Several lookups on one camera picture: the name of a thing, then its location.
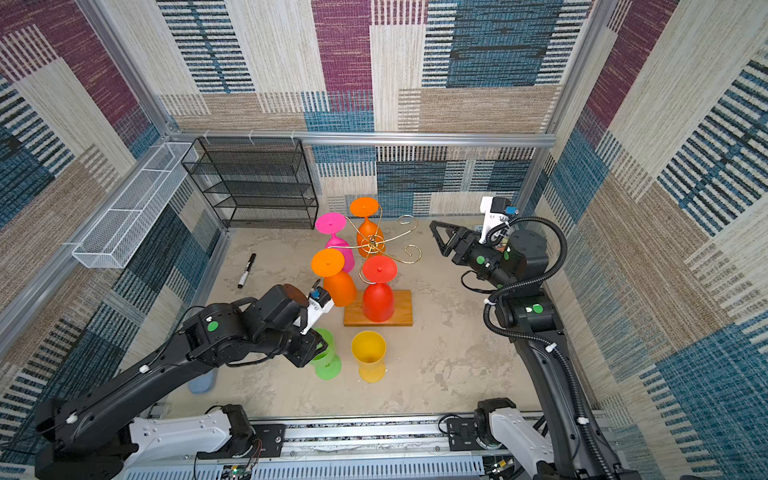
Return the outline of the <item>green plastic wine glass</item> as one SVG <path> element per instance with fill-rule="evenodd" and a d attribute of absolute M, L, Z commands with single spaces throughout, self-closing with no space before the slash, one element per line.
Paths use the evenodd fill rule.
<path fill-rule="evenodd" d="M 336 343 L 333 334 L 326 329 L 317 329 L 328 344 L 327 348 L 317 354 L 310 365 L 314 368 L 315 374 L 322 380 L 331 380 L 335 378 L 342 369 L 342 362 L 337 354 Z"/>

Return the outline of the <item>yellow plastic wine glass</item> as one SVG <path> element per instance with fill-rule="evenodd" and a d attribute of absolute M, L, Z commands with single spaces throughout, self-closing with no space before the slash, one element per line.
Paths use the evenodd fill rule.
<path fill-rule="evenodd" d="M 367 383 L 377 383 L 386 375 L 387 343 L 377 332 L 358 333 L 351 343 L 352 354 L 358 364 L 358 373 Z"/>

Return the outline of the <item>red plastic wine glass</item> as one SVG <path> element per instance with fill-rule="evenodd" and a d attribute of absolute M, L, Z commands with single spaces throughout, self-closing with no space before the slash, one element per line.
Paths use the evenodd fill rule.
<path fill-rule="evenodd" d="M 386 322 L 395 310 L 394 292 L 389 285 L 398 273 L 395 262 L 387 256 L 371 256 L 361 273 L 369 282 L 363 294 L 364 316 L 374 323 Z"/>

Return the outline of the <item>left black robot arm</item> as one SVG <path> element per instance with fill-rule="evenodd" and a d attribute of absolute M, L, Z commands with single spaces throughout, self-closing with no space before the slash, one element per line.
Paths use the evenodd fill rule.
<path fill-rule="evenodd" d="M 159 421 L 141 413 L 187 382 L 222 366 L 246 366 L 246 356 L 284 356 L 302 368 L 329 344 L 314 330 L 334 306 L 316 286 L 290 284 L 261 298 L 213 303 L 185 320 L 155 351 L 93 391 L 50 399 L 35 411 L 35 431 L 47 443 L 35 457 L 38 479 L 112 479 L 138 461 L 187 453 L 249 452 L 255 434 L 244 410 L 227 405 L 190 420 Z"/>

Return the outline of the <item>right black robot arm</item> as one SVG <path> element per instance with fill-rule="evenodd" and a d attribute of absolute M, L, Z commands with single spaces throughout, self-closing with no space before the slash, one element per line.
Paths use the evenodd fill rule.
<path fill-rule="evenodd" d="M 541 288 L 565 262 L 565 235 L 551 220 L 530 220 L 548 227 L 559 244 L 555 263 L 536 269 L 533 276 L 527 274 L 535 266 L 527 252 L 546 241 L 534 232 L 514 230 L 520 218 L 503 221 L 485 237 L 455 224 L 430 224 L 443 256 L 492 284 L 483 323 L 507 338 L 523 360 L 548 428 L 539 432 L 508 399 L 484 400 L 475 411 L 478 441 L 507 449 L 533 479 L 637 479 L 639 472 L 623 466 L 598 425 L 570 359 L 563 323 Z M 510 230 L 510 239 L 499 251 L 495 236 L 503 229 Z"/>

